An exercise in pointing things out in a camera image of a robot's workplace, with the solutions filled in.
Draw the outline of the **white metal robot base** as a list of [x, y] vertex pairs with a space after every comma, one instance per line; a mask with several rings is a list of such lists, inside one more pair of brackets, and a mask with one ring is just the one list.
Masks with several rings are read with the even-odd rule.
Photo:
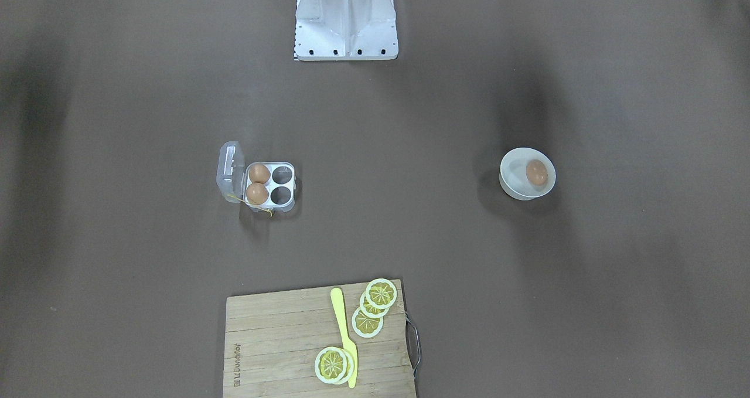
[[394, 0], [296, 0], [295, 60], [377, 61], [398, 55]]

